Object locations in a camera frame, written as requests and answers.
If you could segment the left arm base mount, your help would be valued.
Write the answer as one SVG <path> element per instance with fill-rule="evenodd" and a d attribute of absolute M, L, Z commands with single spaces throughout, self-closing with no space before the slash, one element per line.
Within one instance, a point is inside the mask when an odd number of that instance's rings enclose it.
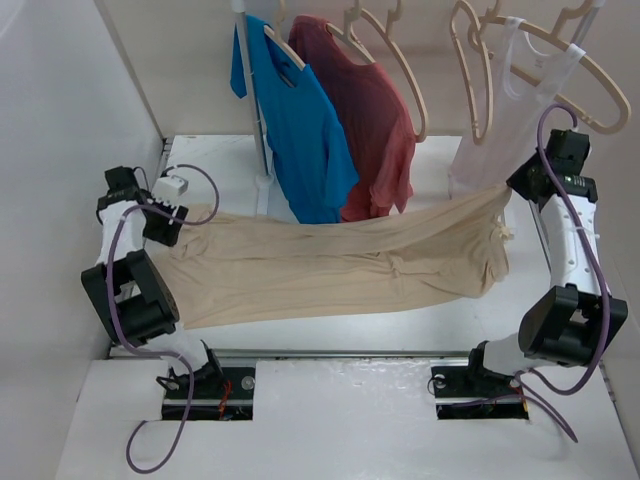
<path fill-rule="evenodd" d="M 188 377 L 177 377 L 173 370 L 158 376 L 156 382 L 164 390 L 161 407 L 163 420 L 180 420 L 187 405 Z M 231 366 L 223 368 L 223 377 L 196 377 L 188 420 L 249 421 L 253 418 L 255 368 Z"/>

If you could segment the beige trousers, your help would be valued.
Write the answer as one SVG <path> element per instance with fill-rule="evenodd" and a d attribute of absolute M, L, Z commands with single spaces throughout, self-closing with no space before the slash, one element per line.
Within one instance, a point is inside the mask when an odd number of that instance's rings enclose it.
<path fill-rule="evenodd" d="M 479 298 L 509 272 L 509 188 L 340 224 L 213 214 L 153 262 L 189 329 L 399 312 Z"/>

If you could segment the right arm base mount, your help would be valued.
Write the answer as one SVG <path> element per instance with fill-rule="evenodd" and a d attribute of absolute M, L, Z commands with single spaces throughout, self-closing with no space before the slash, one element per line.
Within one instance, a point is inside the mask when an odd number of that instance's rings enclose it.
<path fill-rule="evenodd" d="M 528 420 L 526 401 L 506 379 L 472 375 L 467 366 L 436 365 L 427 387 L 439 420 Z"/>

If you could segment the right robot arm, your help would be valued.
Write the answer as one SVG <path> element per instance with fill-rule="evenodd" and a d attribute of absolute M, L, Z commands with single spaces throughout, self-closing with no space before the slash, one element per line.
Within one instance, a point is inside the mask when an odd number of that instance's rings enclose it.
<path fill-rule="evenodd" d="M 598 259 L 598 193 L 595 181 L 581 174 L 589 153 L 588 135 L 554 129 L 544 150 L 507 181 L 538 214 L 550 288 L 525 313 L 517 333 L 471 351 L 462 381 L 473 393 L 547 365 L 591 373 L 628 317 L 626 302 L 611 296 Z"/>

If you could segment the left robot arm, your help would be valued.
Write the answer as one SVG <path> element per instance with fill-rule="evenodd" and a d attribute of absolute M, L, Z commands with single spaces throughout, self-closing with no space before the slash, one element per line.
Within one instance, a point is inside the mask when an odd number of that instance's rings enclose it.
<path fill-rule="evenodd" d="M 167 359 L 169 373 L 158 380 L 166 391 L 217 394 L 230 381 L 213 350 L 187 336 L 177 302 L 145 249 L 146 242 L 176 246 L 182 227 L 192 225 L 179 202 L 187 180 L 172 167 L 151 189 L 141 187 L 129 167 L 110 169 L 105 178 L 108 190 L 96 208 L 101 249 L 81 283 L 106 333 L 134 355 Z"/>

